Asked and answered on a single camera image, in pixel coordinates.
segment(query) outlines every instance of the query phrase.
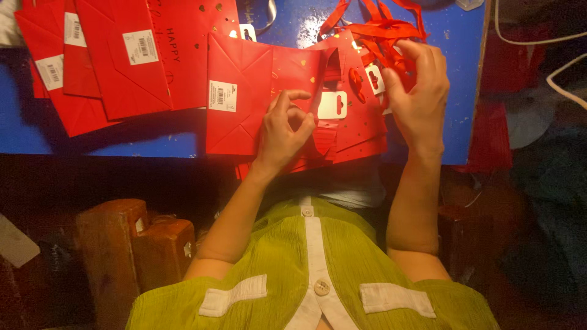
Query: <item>gray ribbon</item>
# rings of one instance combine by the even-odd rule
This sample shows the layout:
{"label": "gray ribbon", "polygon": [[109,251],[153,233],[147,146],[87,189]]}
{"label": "gray ribbon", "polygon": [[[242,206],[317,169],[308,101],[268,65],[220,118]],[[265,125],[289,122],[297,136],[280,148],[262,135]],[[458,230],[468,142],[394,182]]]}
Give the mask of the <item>gray ribbon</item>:
{"label": "gray ribbon", "polygon": [[275,0],[269,0],[269,2],[267,3],[267,25],[265,25],[261,29],[255,29],[255,34],[259,36],[265,33],[265,31],[267,31],[271,27],[271,25],[273,25],[273,22],[275,22],[276,16],[277,7],[275,6]]}

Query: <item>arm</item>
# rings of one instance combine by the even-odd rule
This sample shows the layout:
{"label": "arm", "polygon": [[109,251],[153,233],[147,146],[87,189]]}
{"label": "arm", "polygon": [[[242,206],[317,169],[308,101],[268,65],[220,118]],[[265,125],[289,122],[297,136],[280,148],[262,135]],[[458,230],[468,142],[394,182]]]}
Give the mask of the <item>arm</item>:
{"label": "arm", "polygon": [[398,41],[416,63],[415,87],[406,93],[396,72],[383,71],[394,119],[409,147],[408,161],[387,223],[387,255],[412,281],[447,279],[438,253],[438,187],[448,96],[446,60],[440,49]]}
{"label": "arm", "polygon": [[[257,159],[210,228],[184,280],[203,276],[221,280],[241,259],[267,185],[292,160],[314,130],[313,115],[291,103],[291,100],[309,98],[310,94],[301,90],[284,90],[271,102],[263,118]],[[296,132],[290,120],[298,122]]]}

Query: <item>white trim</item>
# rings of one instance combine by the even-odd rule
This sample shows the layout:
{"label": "white trim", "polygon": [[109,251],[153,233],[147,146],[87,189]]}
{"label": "white trim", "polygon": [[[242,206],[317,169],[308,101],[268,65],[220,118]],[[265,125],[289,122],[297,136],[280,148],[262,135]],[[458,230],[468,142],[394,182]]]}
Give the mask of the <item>white trim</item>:
{"label": "white trim", "polygon": [[[316,329],[322,314],[324,314],[333,329],[359,330],[342,305],[328,274],[324,242],[322,241],[322,226],[320,218],[313,216],[314,207],[312,206],[312,199],[309,196],[304,197],[300,199],[299,205],[306,225],[308,289],[300,306],[284,330]],[[317,280],[324,281],[329,285],[330,290],[326,295],[316,295],[314,283]]]}
{"label": "white trim", "polygon": [[235,302],[267,297],[267,274],[242,280],[231,290],[207,289],[198,314],[220,317]]}
{"label": "white trim", "polygon": [[313,284],[309,284],[302,303],[284,330],[313,330],[318,327],[318,323],[322,317],[322,310],[315,296],[314,286]]}
{"label": "white trim", "polygon": [[305,196],[299,199],[300,206],[312,206],[312,197]]}
{"label": "white trim", "polygon": [[330,292],[327,295],[322,297],[315,295],[324,316],[333,329],[359,330],[353,319],[346,312],[345,307],[342,305],[342,302],[332,285],[330,275],[328,274],[320,218],[306,217],[306,241],[308,243],[308,271],[310,283],[322,280],[330,285]]}
{"label": "white trim", "polygon": [[361,300],[365,313],[410,308],[427,318],[436,318],[428,295],[423,291],[406,289],[393,283],[361,284]]}

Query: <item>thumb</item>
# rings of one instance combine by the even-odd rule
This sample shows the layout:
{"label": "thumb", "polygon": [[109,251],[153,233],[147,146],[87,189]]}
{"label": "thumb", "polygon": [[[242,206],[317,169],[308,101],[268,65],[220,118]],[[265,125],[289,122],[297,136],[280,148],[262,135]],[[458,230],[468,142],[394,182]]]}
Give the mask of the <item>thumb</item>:
{"label": "thumb", "polygon": [[392,106],[394,112],[397,110],[398,104],[403,103],[403,99],[407,97],[406,91],[403,88],[402,81],[397,72],[390,68],[385,68],[381,72],[383,76],[383,82],[385,83],[385,89],[389,103]]}
{"label": "thumb", "polygon": [[307,113],[302,121],[302,124],[298,128],[298,131],[294,134],[299,147],[302,147],[303,144],[306,143],[306,141],[310,138],[314,128],[316,128],[316,123],[314,123],[314,115],[311,112]]}

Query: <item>shirt pocket flap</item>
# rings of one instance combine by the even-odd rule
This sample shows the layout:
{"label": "shirt pocket flap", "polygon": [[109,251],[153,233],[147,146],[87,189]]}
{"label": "shirt pocket flap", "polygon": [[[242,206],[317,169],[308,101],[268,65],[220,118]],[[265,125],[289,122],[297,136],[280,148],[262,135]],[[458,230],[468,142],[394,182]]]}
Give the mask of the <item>shirt pocket flap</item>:
{"label": "shirt pocket flap", "polygon": [[421,316],[436,317],[426,292],[406,289],[392,283],[361,284],[360,291],[363,309],[367,314],[410,308]]}
{"label": "shirt pocket flap", "polygon": [[242,280],[231,290],[207,289],[198,314],[220,317],[226,314],[235,302],[265,297],[267,297],[267,274]]}

